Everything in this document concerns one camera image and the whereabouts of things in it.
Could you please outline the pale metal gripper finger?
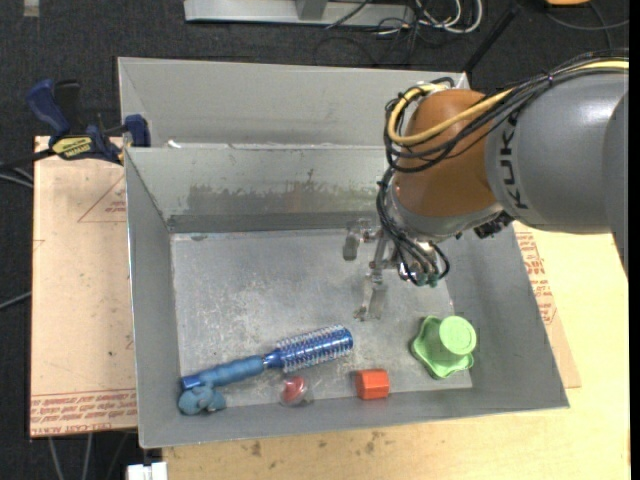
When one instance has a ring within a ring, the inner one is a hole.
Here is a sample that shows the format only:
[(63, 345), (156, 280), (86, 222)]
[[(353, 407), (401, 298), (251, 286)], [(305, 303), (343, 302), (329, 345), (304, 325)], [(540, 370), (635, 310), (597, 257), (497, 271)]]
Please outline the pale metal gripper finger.
[(370, 318), (379, 320), (382, 316), (387, 295), (387, 286), (384, 282), (373, 283), (370, 295)]
[(357, 284), (358, 305), (353, 313), (356, 320), (369, 320), (371, 317), (370, 304), (372, 297), (372, 282), (368, 275), (362, 277)]

